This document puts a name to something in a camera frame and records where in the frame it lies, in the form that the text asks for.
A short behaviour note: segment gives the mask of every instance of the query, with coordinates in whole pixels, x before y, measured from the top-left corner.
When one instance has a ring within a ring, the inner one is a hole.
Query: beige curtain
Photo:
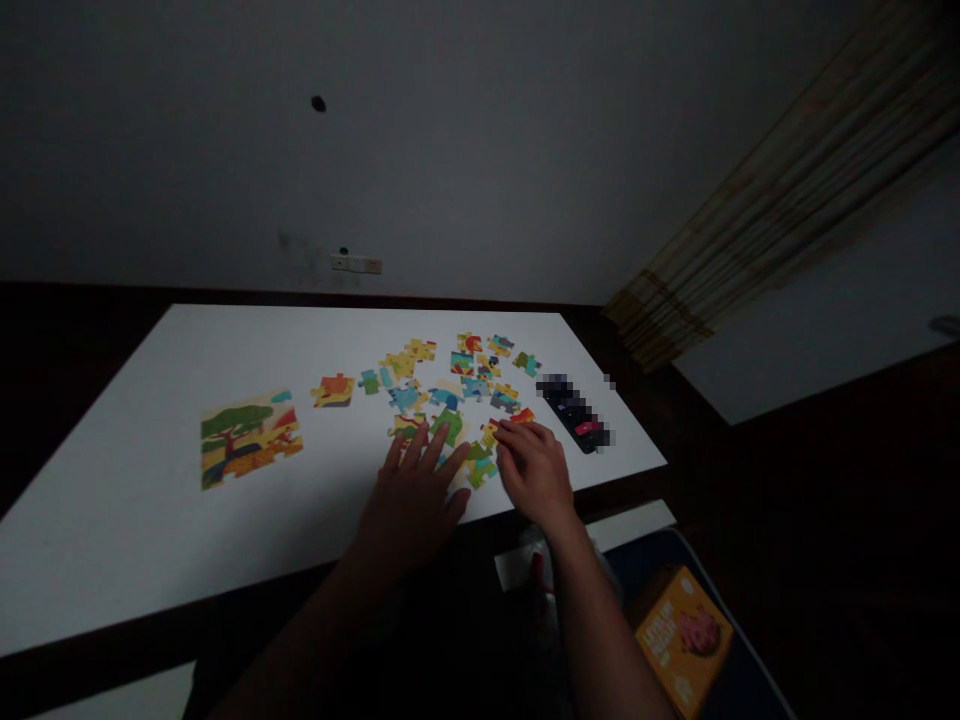
[[[606,306],[654,370],[838,243],[960,129],[946,4],[877,3],[766,137]]]

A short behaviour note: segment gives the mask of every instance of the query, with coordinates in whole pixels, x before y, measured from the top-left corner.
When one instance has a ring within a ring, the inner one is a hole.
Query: finger
[[[423,454],[423,460],[420,461],[420,467],[427,472],[432,472],[437,466],[437,460],[440,459],[440,453],[443,452],[443,443],[450,434],[450,423],[442,423],[437,432],[433,435],[433,440],[427,446],[427,451]]]
[[[423,444],[427,440],[427,424],[420,423],[417,432],[414,433],[413,440],[410,441],[410,447],[407,448],[407,454],[403,456],[401,470],[412,470],[420,462],[420,451],[423,450]]]
[[[510,449],[505,445],[497,445],[497,466],[500,468],[500,479],[503,489],[512,500],[523,490],[523,478],[517,470],[517,463],[513,459]]]
[[[467,503],[470,502],[470,494],[470,488],[460,488],[452,496],[450,496],[450,499],[447,501],[447,509],[444,517],[447,521],[447,527],[451,532],[457,526],[457,523],[460,522],[460,518],[463,517],[463,514],[467,511]]]
[[[510,432],[517,433],[530,443],[537,444],[540,442],[540,438],[537,437],[534,433],[530,432],[530,429],[527,427],[530,423],[515,423],[513,420],[504,420],[503,427],[509,430]]]
[[[470,443],[461,443],[460,446],[453,451],[453,455],[437,470],[437,485],[441,486],[444,490],[447,489],[450,481],[453,480],[453,476],[457,474],[457,470],[463,465],[463,461],[467,459],[468,452],[470,452]]]
[[[534,440],[531,441],[520,433],[514,431],[513,428],[497,430],[493,434],[493,437],[504,445],[509,446],[511,450],[516,451],[520,457],[529,457],[533,455],[537,445],[540,444],[540,441],[536,439],[533,433],[530,434],[530,437],[534,438]]]
[[[544,444],[553,445],[553,443],[556,442],[557,438],[550,428],[545,428],[543,425],[537,422],[528,422],[523,424],[528,430],[530,430],[530,432],[543,440]]]
[[[393,436],[393,442],[390,443],[390,449],[387,450],[387,459],[383,461],[383,470],[392,473],[397,469],[397,463],[400,462],[400,451],[403,449],[403,435],[397,433]]]

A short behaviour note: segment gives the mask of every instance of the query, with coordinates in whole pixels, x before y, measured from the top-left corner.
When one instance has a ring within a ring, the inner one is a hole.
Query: wall
[[[674,362],[737,423],[950,342],[960,315],[960,151],[865,237],[768,292]]]
[[[602,303],[858,7],[16,3],[0,279]]]

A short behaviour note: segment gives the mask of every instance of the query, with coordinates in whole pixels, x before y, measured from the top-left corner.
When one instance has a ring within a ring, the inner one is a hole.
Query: forearm
[[[663,718],[673,711],[647,664],[595,555],[572,518],[548,536],[560,630],[582,718]]]
[[[250,665],[211,718],[315,715],[364,624],[394,586],[353,549]]]

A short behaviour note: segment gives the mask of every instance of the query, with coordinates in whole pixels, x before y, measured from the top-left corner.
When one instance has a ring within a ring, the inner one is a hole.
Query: dark floor
[[[672,367],[643,375],[596,308],[3,285],[5,513],[171,302],[560,311],[669,465],[577,495],[592,520],[662,497],[801,717],[915,717],[950,693],[958,639],[948,522],[960,443],[960,346],[728,427]],[[46,408],[56,407],[51,415]],[[506,513],[458,533],[489,552]],[[324,570],[237,591],[244,602]],[[0,659],[0,715],[23,717],[191,660],[209,601]]]

